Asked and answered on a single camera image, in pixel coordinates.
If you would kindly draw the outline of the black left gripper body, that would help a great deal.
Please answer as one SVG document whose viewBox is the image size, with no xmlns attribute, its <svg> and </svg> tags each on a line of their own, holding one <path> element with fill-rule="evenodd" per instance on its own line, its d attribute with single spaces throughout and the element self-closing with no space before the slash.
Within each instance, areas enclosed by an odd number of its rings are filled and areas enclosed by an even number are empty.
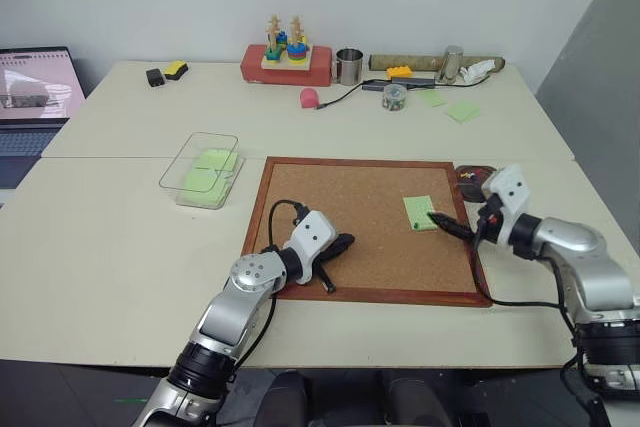
<svg viewBox="0 0 640 427">
<path fill-rule="evenodd" d="M 342 250 L 340 248 L 339 235 L 328 247 L 326 247 L 322 252 L 320 252 L 317 255 L 317 257 L 314 259 L 312 263 L 313 272 L 316 272 L 318 267 L 323 266 L 326 262 L 329 262 L 332 259 L 335 259 L 336 257 L 340 256 L 342 253 L 344 253 L 347 250 L 347 249 Z"/>
</svg>

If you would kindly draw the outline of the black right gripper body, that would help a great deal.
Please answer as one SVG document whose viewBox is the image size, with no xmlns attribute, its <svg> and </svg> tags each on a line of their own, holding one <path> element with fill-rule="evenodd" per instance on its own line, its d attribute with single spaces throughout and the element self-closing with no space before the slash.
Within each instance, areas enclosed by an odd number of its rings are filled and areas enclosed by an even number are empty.
<svg viewBox="0 0 640 427">
<path fill-rule="evenodd" d="M 502 206 L 503 203 L 496 193 L 491 194 L 487 198 L 484 206 L 478 211 L 479 218 L 475 234 L 476 238 L 493 244 L 498 243 L 499 234 L 504 222 L 501 212 Z"/>
</svg>

